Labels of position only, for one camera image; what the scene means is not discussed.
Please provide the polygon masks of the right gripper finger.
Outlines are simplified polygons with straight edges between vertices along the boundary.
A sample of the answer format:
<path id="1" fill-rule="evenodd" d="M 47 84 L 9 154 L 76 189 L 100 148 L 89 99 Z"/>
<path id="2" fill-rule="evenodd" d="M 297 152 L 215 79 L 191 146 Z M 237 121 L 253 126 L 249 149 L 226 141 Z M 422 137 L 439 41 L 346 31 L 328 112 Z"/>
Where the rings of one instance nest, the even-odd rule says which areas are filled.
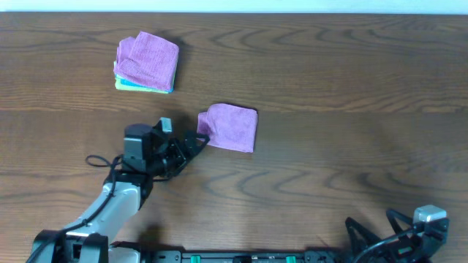
<path id="1" fill-rule="evenodd" d="M 414 235 L 412 218 L 394 209 L 387 210 L 386 216 L 396 237 L 411 237 Z M 407 225 L 408 229 L 403 229 L 400 223 Z"/>
<path id="2" fill-rule="evenodd" d="M 346 219 L 345 226 L 350 237 L 352 254 L 354 256 L 357 256 L 366 248 L 382 240 L 351 217 Z"/>

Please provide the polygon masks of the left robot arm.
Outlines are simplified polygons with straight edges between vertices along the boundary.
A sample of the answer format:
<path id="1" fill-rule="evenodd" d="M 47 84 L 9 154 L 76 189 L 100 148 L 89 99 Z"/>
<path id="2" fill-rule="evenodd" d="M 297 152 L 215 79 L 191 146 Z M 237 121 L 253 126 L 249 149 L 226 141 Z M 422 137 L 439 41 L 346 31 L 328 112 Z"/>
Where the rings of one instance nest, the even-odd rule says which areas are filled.
<path id="1" fill-rule="evenodd" d="M 124 153 L 112 161 L 89 155 L 86 163 L 107 167 L 101 194 L 71 224 L 43 230 L 34 239 L 29 262 L 150 262 L 152 254 L 114 246 L 121 227 L 148 199 L 155 183 L 178 176 L 200 152 L 195 138 L 124 138 Z"/>

